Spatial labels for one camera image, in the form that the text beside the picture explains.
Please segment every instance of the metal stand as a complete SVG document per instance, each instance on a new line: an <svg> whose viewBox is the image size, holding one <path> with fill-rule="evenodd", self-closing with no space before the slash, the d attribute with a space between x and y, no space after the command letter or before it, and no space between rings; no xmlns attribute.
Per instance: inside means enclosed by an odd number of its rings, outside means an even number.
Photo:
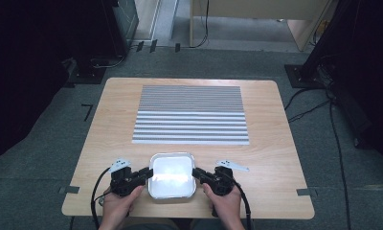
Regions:
<svg viewBox="0 0 383 230"><path fill-rule="evenodd" d="M317 71L314 72L312 78L304 78L302 68L302 65L284 65L293 88L325 88L320 81L317 81L319 78Z"/></svg>
<svg viewBox="0 0 383 230"><path fill-rule="evenodd" d="M82 71L77 65L74 67L67 84L101 84L106 68L85 68Z"/></svg>

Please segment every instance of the black cable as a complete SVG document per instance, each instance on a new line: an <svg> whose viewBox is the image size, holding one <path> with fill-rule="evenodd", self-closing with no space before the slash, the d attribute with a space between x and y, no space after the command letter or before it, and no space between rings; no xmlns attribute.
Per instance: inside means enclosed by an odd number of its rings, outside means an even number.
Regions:
<svg viewBox="0 0 383 230"><path fill-rule="evenodd" d="M329 95L329 89L331 88L331 86L334 84L334 81L332 80L329 84L328 84L328 86L326 87L326 97L328 98L328 99L330 99L331 100L331 102L332 103L336 103L335 102L335 96L330 96Z"/></svg>
<svg viewBox="0 0 383 230"><path fill-rule="evenodd" d="M209 6L210 6L210 0L207 0L207 8L206 8L206 33L204 34L203 39L201 40L200 44L196 46L190 46L190 48L198 48L202 46L204 43L206 43L207 38L209 37L209 26L208 26L208 18L209 18Z"/></svg>
<svg viewBox="0 0 383 230"><path fill-rule="evenodd" d="M111 194L111 191L108 191L107 193L105 193L105 194L103 194L103 195L99 195L97 198L95 198L94 200L96 201L96 200L98 200L98 199L100 199L102 196L107 196L107 195L109 195L109 194Z"/></svg>
<svg viewBox="0 0 383 230"><path fill-rule="evenodd" d="M93 216L93 221L94 221L94 224L96 225L96 229L99 229L99 227L100 227L99 219L97 218L97 213L96 213L96 200L99 199L100 197L104 196L104 195L100 195L96 199L94 199L94 196L96 196L96 191L97 191L97 188L99 187L99 184L100 184L100 181L101 181L102 177L105 175L105 173L108 172L109 169L110 168L107 168L106 170L104 170L101 173L101 175L99 176L99 179L96 182L96 185L94 186L93 194L91 194L90 207L91 207L91 214Z"/></svg>
<svg viewBox="0 0 383 230"><path fill-rule="evenodd" d="M70 225L69 225L69 230L73 229L73 221L75 220L75 217L70 218Z"/></svg>
<svg viewBox="0 0 383 230"><path fill-rule="evenodd" d="M314 90L314 89L320 89L320 88L304 88L304 89L301 89L299 91L297 91L295 94L293 94L293 96L290 98L289 102L287 103L287 105L284 107L284 110L286 110L293 102L293 99L296 98L296 96L298 96L299 94L301 93L304 93L305 91L309 91L309 90Z"/></svg>
<svg viewBox="0 0 383 230"><path fill-rule="evenodd" d="M121 62L123 62L123 60L125 59L125 56L122 56L121 59L115 63L115 64L112 64L112 65L93 65L92 67L93 68L96 68L96 69L100 69L100 68L113 68L113 67L116 67L117 65L119 65Z"/></svg>
<svg viewBox="0 0 383 230"><path fill-rule="evenodd" d="M347 225L348 225L348 229L350 230L349 199L348 199L347 180L345 178L343 154L342 154L342 151L341 151L341 144L340 144L340 140L338 138L337 130L335 128L334 118L332 116L332 105L333 105L333 102L330 101L330 104L329 104L329 118L331 120L332 130L334 131L335 140L337 142L338 154L339 154L339 159L340 159L341 178L342 178L343 187L344 187L344 199L345 199L346 213L347 213Z"/></svg>
<svg viewBox="0 0 383 230"><path fill-rule="evenodd" d="M326 104L328 104L329 102L330 102L330 100L325 101L325 102L320 103L320 104L318 104L317 106L315 106L315 107L313 107L313 108L307 110L306 112L297 114L297 115L293 116L292 118L290 118L290 119L288 120L288 122L289 122L289 123L296 122L297 120L302 119L302 117L303 117L305 114L310 113L310 112L316 110L317 108L321 108L321 107L325 106Z"/></svg>
<svg viewBox="0 0 383 230"><path fill-rule="evenodd" d="M247 230L251 230L251 208L249 207L249 203L248 203L248 199L246 198L246 195L245 193L243 192L242 188L240 187L240 185L231 177L229 176L228 174L224 173L224 172L221 172L221 171L216 171L217 173L220 173L222 175L224 175L225 177L227 177L228 179L230 179L231 181L233 181L234 185L237 186L237 188L239 189L240 193L241 193L241 198L245 204L245 213L246 213L246 225L247 225Z"/></svg>

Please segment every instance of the gray and white stripes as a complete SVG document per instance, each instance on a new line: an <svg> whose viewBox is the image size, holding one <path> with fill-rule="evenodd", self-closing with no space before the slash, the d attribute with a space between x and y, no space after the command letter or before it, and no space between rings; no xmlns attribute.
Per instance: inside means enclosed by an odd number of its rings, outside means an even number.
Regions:
<svg viewBox="0 0 383 230"><path fill-rule="evenodd" d="M145 85L132 142L249 145L240 88Z"/></svg>

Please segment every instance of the hand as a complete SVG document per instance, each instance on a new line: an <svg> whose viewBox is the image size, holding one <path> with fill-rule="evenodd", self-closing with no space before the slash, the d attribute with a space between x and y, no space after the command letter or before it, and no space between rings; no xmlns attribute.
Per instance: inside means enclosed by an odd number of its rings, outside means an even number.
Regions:
<svg viewBox="0 0 383 230"><path fill-rule="evenodd" d="M130 195L120 197L108 194L102 205L102 222L100 230L116 230L124 228L124 219L128 212L133 210L133 202L141 194L144 186L138 186Z"/></svg>
<svg viewBox="0 0 383 230"><path fill-rule="evenodd" d="M206 183L203 184L203 189L212 202L210 204L211 208L215 207L218 217L227 229L244 229L239 216L241 193L237 186L234 186L233 190L225 196L216 195L210 185Z"/></svg>

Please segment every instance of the table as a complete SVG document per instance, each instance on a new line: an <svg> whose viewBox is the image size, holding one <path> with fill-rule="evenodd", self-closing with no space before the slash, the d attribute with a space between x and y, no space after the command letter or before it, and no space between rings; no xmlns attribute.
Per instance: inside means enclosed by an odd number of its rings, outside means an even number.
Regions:
<svg viewBox="0 0 383 230"><path fill-rule="evenodd" d="M333 0L210 0L209 16L289 19L287 24L300 51L317 30ZM205 16L207 0L191 0L190 45L195 16Z"/></svg>
<svg viewBox="0 0 383 230"><path fill-rule="evenodd" d="M143 96L147 89L161 90L160 87L163 87L164 92L174 87L185 94L189 92L188 90L193 91L195 88L204 91L196 97L210 94L210 92L218 93L219 98L227 104L223 106L225 109L234 107L239 110L240 107L237 105L242 103L249 144L246 143L245 138L241 138L242 142L239 145L236 143L230 145L227 142L217 144L134 143L134 127L139 122L138 110L141 110L141 107L146 108L148 105L146 100L154 98L159 100L159 97L165 97L165 95L159 96L159 92L155 92L155 96L152 93L149 99ZM229 89L235 93L233 98L227 98L227 92L221 95L220 92L230 91ZM169 100L179 98L174 97L173 92L170 93L171 95L166 97ZM210 108L212 107L210 104L204 105L210 97L207 97L207 100L191 99L189 104L180 107L187 110L188 106L194 104L193 107L196 108L200 106L196 105L200 102L203 104L202 109ZM170 108L170 104L157 106ZM314 209L310 196L298 195L298 191L307 189L307 186L283 110L278 86L270 80L109 79L102 92L70 183L71 186L79 187L79 192L66 195L62 213L66 216L91 216L90 198L94 185L102 171L111 166L117 158L122 157L131 161L133 171L138 171L147 167L151 157L156 153L184 151L193 155L195 167L211 173L214 172L215 162L219 159L228 159L248 167L249 172L234 170L234 177L247 195L253 219L313 218ZM101 180L97 195L102 194L109 182L110 175L107 173ZM208 199L198 181L197 189L190 199L176 201L156 202L145 188L141 197L136 200L135 210L131 216L212 217ZM241 205L241 217L244 218L243 202ZM98 215L101 215L101 211L100 205L97 205Z"/></svg>

